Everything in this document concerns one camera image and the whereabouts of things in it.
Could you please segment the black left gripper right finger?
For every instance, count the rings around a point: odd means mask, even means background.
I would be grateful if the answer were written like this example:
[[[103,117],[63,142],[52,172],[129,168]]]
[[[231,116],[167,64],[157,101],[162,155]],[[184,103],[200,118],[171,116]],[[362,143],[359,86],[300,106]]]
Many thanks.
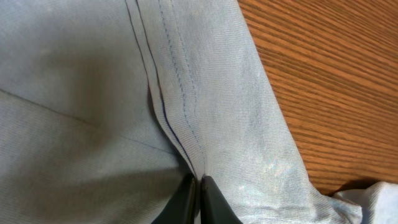
[[[211,176],[203,176],[200,187],[201,224],[242,224]]]

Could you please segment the light blue t-shirt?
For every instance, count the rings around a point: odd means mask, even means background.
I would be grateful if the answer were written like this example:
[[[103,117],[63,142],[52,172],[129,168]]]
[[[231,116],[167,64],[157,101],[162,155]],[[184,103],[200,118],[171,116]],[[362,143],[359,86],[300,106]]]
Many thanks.
[[[396,223],[309,181],[236,1],[2,1],[1,222],[152,223],[211,176],[242,223]]]

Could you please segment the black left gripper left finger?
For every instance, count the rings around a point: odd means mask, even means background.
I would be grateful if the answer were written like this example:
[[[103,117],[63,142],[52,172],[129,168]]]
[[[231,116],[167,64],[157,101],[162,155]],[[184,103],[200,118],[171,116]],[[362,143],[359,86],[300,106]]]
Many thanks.
[[[197,179],[187,174],[152,224],[193,224],[196,198]]]

